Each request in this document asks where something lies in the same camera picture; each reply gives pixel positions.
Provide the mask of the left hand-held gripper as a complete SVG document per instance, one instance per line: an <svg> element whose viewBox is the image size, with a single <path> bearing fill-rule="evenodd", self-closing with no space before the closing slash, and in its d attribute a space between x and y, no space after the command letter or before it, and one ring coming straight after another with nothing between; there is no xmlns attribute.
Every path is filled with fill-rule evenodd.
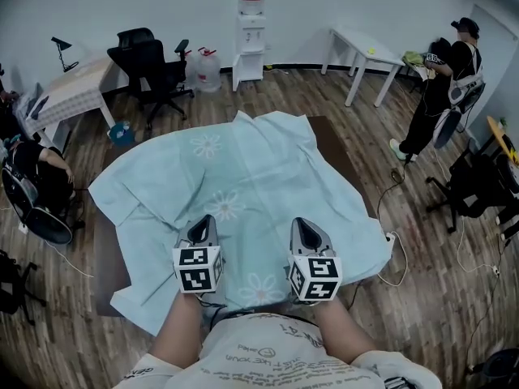
<svg viewBox="0 0 519 389"><path fill-rule="evenodd" d="M216 292L224 271L217 224L206 215L180 233L172 249L173 269L182 293Z"/></svg>

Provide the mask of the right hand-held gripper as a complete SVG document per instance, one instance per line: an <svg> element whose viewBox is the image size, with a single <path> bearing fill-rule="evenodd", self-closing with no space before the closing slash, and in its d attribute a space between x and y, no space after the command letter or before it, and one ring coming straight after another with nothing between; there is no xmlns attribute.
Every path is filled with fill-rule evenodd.
<svg viewBox="0 0 519 389"><path fill-rule="evenodd" d="M341 286L342 265L320 228L305 218L293 219L290 252L287 280L296 301L331 301Z"/></svg>

